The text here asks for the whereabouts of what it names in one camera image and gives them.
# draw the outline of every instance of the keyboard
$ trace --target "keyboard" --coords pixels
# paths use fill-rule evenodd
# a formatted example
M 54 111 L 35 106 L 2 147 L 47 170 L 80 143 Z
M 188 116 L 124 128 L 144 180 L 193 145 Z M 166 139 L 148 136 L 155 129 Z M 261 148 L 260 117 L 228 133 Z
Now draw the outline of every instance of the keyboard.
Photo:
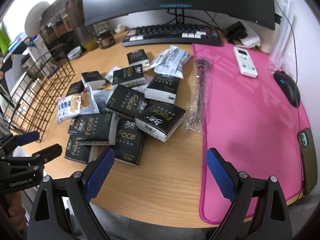
M 214 26 L 198 24 L 163 24 L 132 28 L 122 41 L 123 47 L 157 43 L 196 43 L 221 46 Z

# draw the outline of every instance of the white snack packet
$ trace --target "white snack packet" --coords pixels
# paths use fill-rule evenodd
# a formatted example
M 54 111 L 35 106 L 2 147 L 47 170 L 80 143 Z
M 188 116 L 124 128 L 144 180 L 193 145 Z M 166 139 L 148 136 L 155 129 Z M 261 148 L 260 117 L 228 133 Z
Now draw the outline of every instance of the white snack packet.
M 100 112 L 110 112 L 106 105 L 113 94 L 113 90 L 93 90 L 92 93 Z
M 192 55 L 177 46 L 170 46 L 170 55 L 165 61 L 155 67 L 155 72 L 159 74 L 167 74 L 183 79 L 182 69 Z
M 169 53 L 169 49 L 166 49 L 165 51 L 161 52 L 152 62 L 149 67 L 143 68 L 143 71 L 147 71 L 151 68 L 155 68 L 156 66 L 160 65 L 165 58 L 167 57 L 167 54 Z
M 81 94 L 74 94 L 67 97 L 59 97 L 57 123 L 60 124 L 64 120 L 76 117 L 81 114 L 98 114 L 99 109 L 93 99 L 91 86 Z
M 140 93 L 143 93 L 146 91 L 148 85 L 150 84 L 150 82 L 153 80 L 153 77 L 150 76 L 144 76 L 146 79 L 146 83 L 137 87 L 131 87 L 131 89 L 136 90 Z
M 112 84 L 113 81 L 113 73 L 114 71 L 117 71 L 119 69 L 122 69 L 121 67 L 113 67 L 110 72 L 106 75 L 105 79 Z

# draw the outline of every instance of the white remote control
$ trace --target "white remote control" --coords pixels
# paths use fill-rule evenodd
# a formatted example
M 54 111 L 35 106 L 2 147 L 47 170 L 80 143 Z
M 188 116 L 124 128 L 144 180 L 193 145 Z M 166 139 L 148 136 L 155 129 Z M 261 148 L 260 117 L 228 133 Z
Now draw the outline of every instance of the white remote control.
M 240 73 L 244 76 L 256 78 L 258 72 L 251 60 L 249 52 L 246 49 L 234 47 L 233 51 L 236 55 Z

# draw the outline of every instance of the phone case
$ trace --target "phone case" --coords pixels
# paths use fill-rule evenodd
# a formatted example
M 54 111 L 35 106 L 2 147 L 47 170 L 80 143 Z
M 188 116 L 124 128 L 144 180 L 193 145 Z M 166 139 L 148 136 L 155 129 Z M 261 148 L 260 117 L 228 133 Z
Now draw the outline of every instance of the phone case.
M 298 133 L 298 141 L 301 149 L 303 165 L 303 194 L 308 195 L 313 190 L 318 181 L 316 149 L 310 128 L 301 130 Z

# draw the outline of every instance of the computer mouse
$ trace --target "computer mouse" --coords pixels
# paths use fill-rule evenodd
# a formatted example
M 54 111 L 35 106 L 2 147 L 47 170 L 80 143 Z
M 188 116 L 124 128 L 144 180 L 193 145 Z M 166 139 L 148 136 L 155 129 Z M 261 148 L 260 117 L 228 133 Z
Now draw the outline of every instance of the computer mouse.
M 296 85 L 296 82 L 284 71 L 276 70 L 273 74 L 273 78 L 282 89 L 290 104 L 294 107 L 298 107 L 300 105 L 300 92 Z

